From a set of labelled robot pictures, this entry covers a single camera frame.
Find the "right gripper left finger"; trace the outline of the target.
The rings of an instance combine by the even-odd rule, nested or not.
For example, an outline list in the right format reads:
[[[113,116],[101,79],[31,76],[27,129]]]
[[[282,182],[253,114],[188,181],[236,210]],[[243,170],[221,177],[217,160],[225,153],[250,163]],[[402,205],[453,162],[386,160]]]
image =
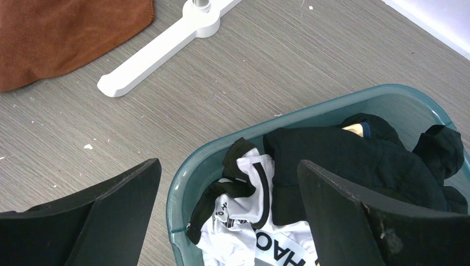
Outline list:
[[[136,265],[161,171],[151,158],[71,195],[1,213],[1,264]]]

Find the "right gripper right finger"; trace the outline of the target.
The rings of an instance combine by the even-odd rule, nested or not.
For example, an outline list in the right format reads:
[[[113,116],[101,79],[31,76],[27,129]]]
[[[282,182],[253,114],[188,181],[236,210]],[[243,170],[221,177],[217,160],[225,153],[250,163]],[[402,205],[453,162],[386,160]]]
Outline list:
[[[468,265],[469,217],[384,196],[302,160],[298,182],[321,265]]]

